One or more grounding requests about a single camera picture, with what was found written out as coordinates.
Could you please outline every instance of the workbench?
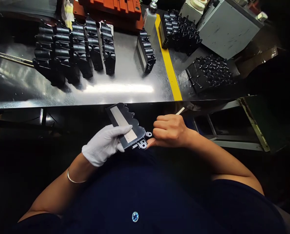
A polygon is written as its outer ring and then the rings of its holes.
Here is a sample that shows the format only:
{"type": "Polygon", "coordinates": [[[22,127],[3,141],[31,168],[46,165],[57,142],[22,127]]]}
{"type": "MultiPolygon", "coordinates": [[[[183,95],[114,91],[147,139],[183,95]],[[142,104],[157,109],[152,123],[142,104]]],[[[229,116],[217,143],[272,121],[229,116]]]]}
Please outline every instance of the workbench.
{"type": "MultiPolygon", "coordinates": [[[[160,23],[157,17],[156,28],[160,23]]],[[[216,95],[195,95],[185,68],[199,56],[209,55],[199,48],[188,57],[186,54],[160,47],[157,30],[150,37],[155,50],[156,64],[149,74],[144,74],[136,49],[137,36],[114,32],[116,69],[113,76],[105,69],[93,71],[91,79],[80,78],[78,85],[66,82],[64,88],[53,87],[37,70],[0,58],[0,109],[59,107],[144,102],[170,102],[231,99],[216,95]]],[[[14,43],[11,36],[0,41],[0,52],[32,60],[35,46],[14,43]]]]}

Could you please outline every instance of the person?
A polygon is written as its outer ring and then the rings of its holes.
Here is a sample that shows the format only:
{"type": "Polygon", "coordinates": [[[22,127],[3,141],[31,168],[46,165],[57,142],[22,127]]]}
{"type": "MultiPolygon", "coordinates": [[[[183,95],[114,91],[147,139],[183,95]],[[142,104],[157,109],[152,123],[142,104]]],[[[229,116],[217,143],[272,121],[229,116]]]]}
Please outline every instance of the person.
{"type": "Polygon", "coordinates": [[[285,233],[281,215],[252,172],[188,129],[182,116],[158,116],[147,148],[188,148],[208,162],[212,182],[200,200],[155,166],[151,150],[124,153],[118,136],[131,128],[100,130],[11,233],[285,233]]]}

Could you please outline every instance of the gold bracelet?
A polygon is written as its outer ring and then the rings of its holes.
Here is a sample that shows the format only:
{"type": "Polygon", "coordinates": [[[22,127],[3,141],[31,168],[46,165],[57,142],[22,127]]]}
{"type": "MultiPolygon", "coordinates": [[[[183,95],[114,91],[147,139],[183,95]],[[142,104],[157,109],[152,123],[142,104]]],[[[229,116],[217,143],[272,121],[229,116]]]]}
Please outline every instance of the gold bracelet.
{"type": "Polygon", "coordinates": [[[68,170],[67,170],[67,177],[68,177],[68,179],[69,179],[72,183],[75,183],[75,184],[82,184],[82,183],[84,183],[84,182],[87,181],[87,180],[85,180],[85,181],[82,181],[82,182],[75,182],[75,181],[73,181],[72,179],[70,179],[70,176],[69,176],[69,167],[68,167],[68,170]]]}

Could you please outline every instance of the stainless steel table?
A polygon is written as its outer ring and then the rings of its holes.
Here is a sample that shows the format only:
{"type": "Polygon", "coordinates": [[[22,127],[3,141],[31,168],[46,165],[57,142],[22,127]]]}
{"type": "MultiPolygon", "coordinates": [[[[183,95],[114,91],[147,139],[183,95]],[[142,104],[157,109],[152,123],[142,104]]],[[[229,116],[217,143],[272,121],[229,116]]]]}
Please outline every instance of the stainless steel table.
{"type": "MultiPolygon", "coordinates": [[[[150,42],[157,59],[150,74],[143,73],[137,36],[114,32],[115,74],[93,71],[90,80],[81,77],[79,85],[66,83],[63,89],[51,86],[33,68],[0,58],[0,109],[173,101],[156,33],[150,42]]],[[[34,58],[34,48],[11,37],[0,42],[0,52],[28,60],[34,58]]]]}

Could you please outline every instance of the red plastic part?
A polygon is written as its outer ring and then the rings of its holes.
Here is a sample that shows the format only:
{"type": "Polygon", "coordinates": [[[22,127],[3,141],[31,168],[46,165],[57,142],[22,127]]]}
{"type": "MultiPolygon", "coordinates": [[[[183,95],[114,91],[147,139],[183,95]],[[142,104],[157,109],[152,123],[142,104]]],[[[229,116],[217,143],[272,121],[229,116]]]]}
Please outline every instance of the red plastic part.
{"type": "MultiPolygon", "coordinates": [[[[119,17],[118,15],[114,15],[108,12],[103,12],[95,9],[88,9],[88,13],[90,14],[90,17],[96,22],[106,20],[107,23],[112,24],[115,28],[124,29],[133,32],[135,34],[137,34],[144,27],[142,15],[140,17],[140,20],[134,20],[119,17]]],[[[77,1],[73,2],[73,14],[78,22],[85,23],[86,13],[84,11],[83,6],[81,6],[77,1]]]]}
{"type": "Polygon", "coordinates": [[[140,20],[142,16],[139,0],[79,0],[78,3],[87,10],[100,10],[125,18],[140,20]]]}

